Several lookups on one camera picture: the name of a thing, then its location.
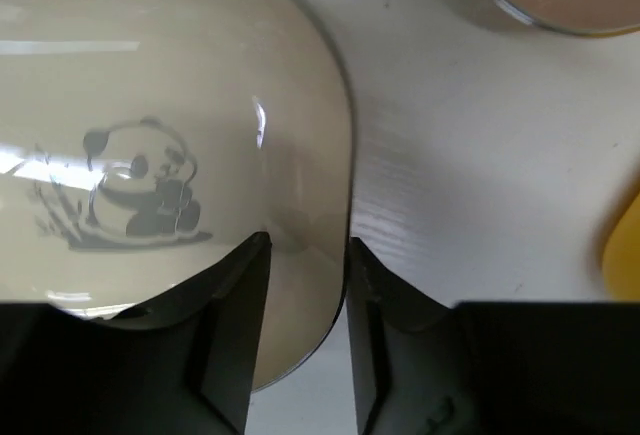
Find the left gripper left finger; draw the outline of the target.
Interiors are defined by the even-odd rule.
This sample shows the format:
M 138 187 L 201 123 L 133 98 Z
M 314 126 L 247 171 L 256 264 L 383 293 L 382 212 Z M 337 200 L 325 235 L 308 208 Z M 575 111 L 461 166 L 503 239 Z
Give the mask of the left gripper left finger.
M 1 307 L 5 434 L 241 434 L 272 243 L 222 260 L 108 319 L 46 303 Z

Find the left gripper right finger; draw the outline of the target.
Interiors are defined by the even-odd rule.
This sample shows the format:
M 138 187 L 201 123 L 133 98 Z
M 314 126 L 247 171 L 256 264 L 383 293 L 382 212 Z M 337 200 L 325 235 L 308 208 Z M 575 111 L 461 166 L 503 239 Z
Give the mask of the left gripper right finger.
M 347 272 L 360 433 L 638 432 L 636 304 L 446 307 L 356 238 Z

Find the cream plate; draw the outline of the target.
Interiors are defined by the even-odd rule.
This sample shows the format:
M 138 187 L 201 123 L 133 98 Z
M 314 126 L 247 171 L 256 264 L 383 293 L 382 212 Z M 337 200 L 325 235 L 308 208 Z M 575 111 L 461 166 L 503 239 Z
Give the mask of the cream plate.
M 110 317 L 257 231 L 266 388 L 343 297 L 354 108 L 301 0 L 1 0 L 1 296 Z

